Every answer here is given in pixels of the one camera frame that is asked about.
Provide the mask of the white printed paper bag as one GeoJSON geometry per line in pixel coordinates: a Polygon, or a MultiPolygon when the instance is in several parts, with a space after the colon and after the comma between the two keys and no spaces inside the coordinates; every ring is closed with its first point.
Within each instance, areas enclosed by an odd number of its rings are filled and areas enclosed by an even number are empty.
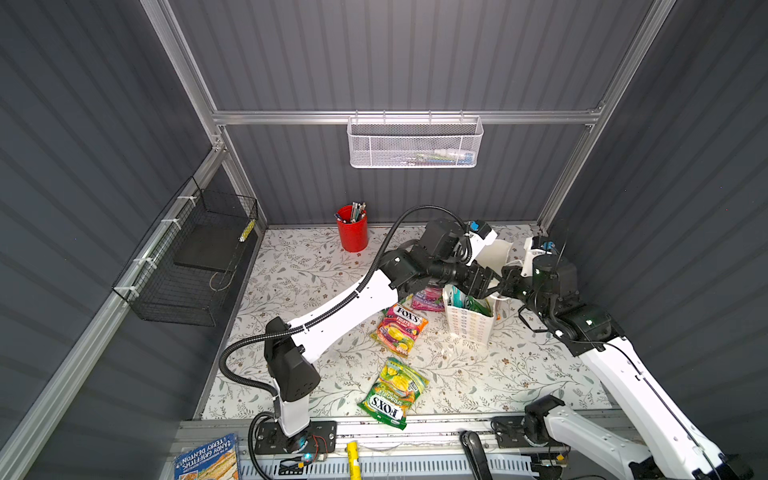
{"type": "MultiPolygon", "coordinates": [[[[477,257],[482,267],[490,267],[500,274],[503,267],[521,266],[514,245],[496,240],[477,257]]],[[[490,342],[495,325],[501,320],[501,306],[507,297],[492,293],[483,299],[467,296],[456,286],[443,289],[444,311],[449,332],[457,338],[486,345],[490,342]]]]}

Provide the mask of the green yellow Fox's packet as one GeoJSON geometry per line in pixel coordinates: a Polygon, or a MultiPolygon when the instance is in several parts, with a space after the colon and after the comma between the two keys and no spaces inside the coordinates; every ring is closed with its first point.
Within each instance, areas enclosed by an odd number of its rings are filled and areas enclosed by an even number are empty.
{"type": "Polygon", "coordinates": [[[389,357],[358,407],[384,425],[404,430],[413,404],[429,380],[395,357],[389,357]]]}

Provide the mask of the teal snack packet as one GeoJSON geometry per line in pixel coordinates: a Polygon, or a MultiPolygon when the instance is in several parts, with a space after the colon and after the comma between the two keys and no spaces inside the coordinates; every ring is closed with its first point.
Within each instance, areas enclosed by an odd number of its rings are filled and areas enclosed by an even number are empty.
{"type": "Polygon", "coordinates": [[[468,296],[456,286],[452,286],[450,289],[450,305],[458,309],[467,309],[469,305],[468,296]]]}

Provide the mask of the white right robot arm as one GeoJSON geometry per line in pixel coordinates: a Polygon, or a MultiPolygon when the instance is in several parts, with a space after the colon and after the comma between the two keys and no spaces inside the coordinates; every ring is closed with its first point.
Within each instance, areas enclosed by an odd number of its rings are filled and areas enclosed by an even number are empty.
{"type": "Polygon", "coordinates": [[[602,383],[641,437],[610,433],[553,395],[525,408],[521,435],[535,447],[575,448],[622,479],[752,479],[738,455],[724,453],[682,412],[603,308],[581,300],[576,271],[543,254],[505,266],[496,290],[517,298],[602,383]]]}

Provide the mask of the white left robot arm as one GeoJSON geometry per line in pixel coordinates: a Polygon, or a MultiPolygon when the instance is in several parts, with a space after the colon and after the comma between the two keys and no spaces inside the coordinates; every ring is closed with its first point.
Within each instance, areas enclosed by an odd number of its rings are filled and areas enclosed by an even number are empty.
{"type": "Polygon", "coordinates": [[[294,320],[275,317],[263,333],[236,341],[219,355],[218,368],[224,377],[269,393],[285,451],[298,452],[304,446],[311,424],[309,395],[321,380],[314,364],[339,338],[429,284],[454,285],[475,298],[490,294],[496,274],[476,258],[494,243],[497,232],[485,221],[465,222],[444,207],[436,210],[440,218],[428,221],[420,238],[391,248],[397,229],[416,210],[401,214],[366,274],[331,301],[294,320]],[[228,365],[233,353],[254,344],[264,346],[268,382],[239,375],[228,365]]]}

